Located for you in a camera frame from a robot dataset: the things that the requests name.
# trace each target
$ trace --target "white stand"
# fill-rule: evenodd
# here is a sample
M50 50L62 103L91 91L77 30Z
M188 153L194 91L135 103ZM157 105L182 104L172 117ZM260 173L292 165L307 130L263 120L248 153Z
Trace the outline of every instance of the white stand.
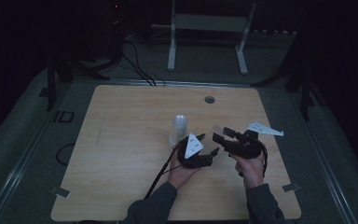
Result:
M255 14L256 3L252 3L248 17L222 17L222 16L201 16L189 14L176 14L175 0L172 0L172 15L171 15L171 44L170 53L168 56L168 71L175 69L175 54L176 54L176 29L192 29L192 30L210 30L210 31L229 31L242 32L242 40L239 45L235 47L237 53L238 65L240 66L241 74L247 75L248 69L243 56L243 47L245 46L246 37L249 34L249 28L252 24L252 18Z

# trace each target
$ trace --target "dark background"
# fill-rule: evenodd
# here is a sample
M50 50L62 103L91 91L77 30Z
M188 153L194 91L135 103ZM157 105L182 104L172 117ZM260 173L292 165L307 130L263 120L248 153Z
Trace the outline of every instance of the dark background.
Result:
M106 25L106 1L92 2L95 8L85 0L0 0L0 123L29 82L46 67L46 49L54 47L89 60L106 53L96 44L105 43L106 34L88 32L90 25ZM238 2L185 1L177 11L235 16L243 12ZM120 6L123 36L134 30L148 37L151 24L170 24L170 1L110 3ZM321 89L358 157L358 1L262 0L252 30L298 32L285 65L307 58L312 81Z

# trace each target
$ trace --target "person's left hand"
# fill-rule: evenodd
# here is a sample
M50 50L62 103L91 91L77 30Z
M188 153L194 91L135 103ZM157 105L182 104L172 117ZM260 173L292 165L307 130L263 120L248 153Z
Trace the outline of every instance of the person's left hand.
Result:
M171 158L170 169L173 169L181 165L181 163L177 159L177 152L178 150L175 151L175 153ZM183 166L177 167L170 171L170 174L168 175L168 182L170 182L176 189L179 189L185 183L187 183L187 181L191 178L191 176L193 176L193 174L195 174L198 170L200 170L200 168L186 169Z

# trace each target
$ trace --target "gray carpet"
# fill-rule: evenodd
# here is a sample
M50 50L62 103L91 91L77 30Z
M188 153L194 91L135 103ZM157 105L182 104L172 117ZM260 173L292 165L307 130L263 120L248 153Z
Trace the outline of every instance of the gray carpet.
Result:
M246 87L275 74L293 37L253 34L248 40L245 48L248 76L240 74L232 47L178 44L175 71L167 72L167 44L152 41L135 46L143 70L158 75L167 84L180 81L189 85ZM131 45L125 45L124 53L135 61ZM34 149L22 169L21 179L16 182L19 185L3 201L6 203L0 209L0 223L55 223L49 217L55 196L48 191L61 184L65 171L55 155L61 147L75 142L94 88L99 84L145 84L136 81L140 79L136 73L121 66L130 67L122 61L120 66L105 71L112 78L110 81L77 77L71 85L58 83L60 99L51 112L45 111L47 99L38 97L46 87L46 72L31 83L0 127L0 190L21 159L21 153L29 147ZM271 126L285 132L285 137L276 138L278 146L292 183L301 187L296 196L302 216L288 223L348 223L345 220L358 223L358 161L345 135L329 108L316 100L316 105L310 107L310 121L304 121L298 112L300 94L287 93L283 88L286 80L280 79L258 90ZM73 122L53 122L58 110L75 112ZM71 147L66 148L62 159L69 160L70 153ZM328 162L332 175L325 171L320 160ZM346 201L335 194L333 189L337 188ZM348 204L344 207L350 208L353 219L345 219L349 212L342 211L339 206L342 202Z

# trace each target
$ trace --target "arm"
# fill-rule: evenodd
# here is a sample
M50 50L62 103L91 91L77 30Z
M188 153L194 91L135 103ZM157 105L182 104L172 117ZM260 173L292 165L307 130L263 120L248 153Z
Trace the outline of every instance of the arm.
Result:
M171 159L170 169L172 170L168 175L168 181L156 189L148 199L133 203L129 207L127 217L122 224L158 224L167 222L168 215L176 199L177 190L199 170L186 169L181 167L180 164L175 152Z
M235 169L243 173L243 185L245 186L248 200L249 220L251 223L285 223L283 212L269 191L269 185L264 184L264 155L261 154L252 160L246 160L232 154L231 157L237 161Z

